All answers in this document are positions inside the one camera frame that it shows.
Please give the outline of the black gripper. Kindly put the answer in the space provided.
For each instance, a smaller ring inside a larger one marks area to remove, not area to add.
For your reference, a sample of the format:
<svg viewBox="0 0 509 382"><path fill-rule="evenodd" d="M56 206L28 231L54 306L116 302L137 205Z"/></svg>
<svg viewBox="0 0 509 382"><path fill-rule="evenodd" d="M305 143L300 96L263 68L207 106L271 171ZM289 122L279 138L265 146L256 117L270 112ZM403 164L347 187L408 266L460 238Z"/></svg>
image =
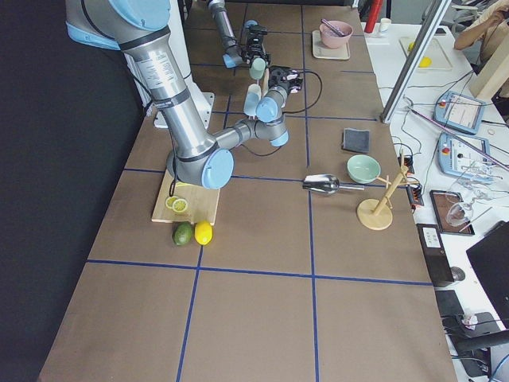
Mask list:
<svg viewBox="0 0 509 382"><path fill-rule="evenodd" d="M261 58L266 64L271 62L270 54L265 50L263 41L268 34L265 26L255 20L248 20L243 27L243 42L241 43L241 57L245 64L253 64L256 58Z"/></svg>
<svg viewBox="0 0 509 382"><path fill-rule="evenodd" d="M303 79L301 73L286 66L272 65L269 68L269 88L279 86L284 88L286 93L297 93L301 90Z"/></svg>

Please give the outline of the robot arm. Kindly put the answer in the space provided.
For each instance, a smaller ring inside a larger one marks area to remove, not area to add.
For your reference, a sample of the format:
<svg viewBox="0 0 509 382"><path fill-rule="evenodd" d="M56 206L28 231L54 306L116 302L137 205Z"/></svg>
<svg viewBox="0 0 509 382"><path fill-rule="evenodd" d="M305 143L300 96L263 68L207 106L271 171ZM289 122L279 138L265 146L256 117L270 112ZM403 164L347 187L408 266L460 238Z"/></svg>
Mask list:
<svg viewBox="0 0 509 382"><path fill-rule="evenodd" d="M271 62L270 54L263 46L267 29L254 20L248 20L243 27L245 41L241 42L234 35L225 1L207 1L207 6L220 34L225 66L235 68L246 64L252 71L251 77L259 79Z"/></svg>
<svg viewBox="0 0 509 382"><path fill-rule="evenodd" d="M268 90L258 99L254 112L219 133L208 132L200 116L188 79L181 73L170 43L169 1L67 1L68 35L76 42L102 49L119 50L134 59L153 105L168 125L173 151L167 169L177 181L206 189L220 189L231 178L234 158L231 149L247 140L266 139L283 146L289 139L283 107L290 94L301 90L298 71L270 63L260 37L266 30L247 26L248 39L235 39L223 1L209 1L208 9L225 49L228 68L248 64L250 75L259 79L269 73Z"/></svg>

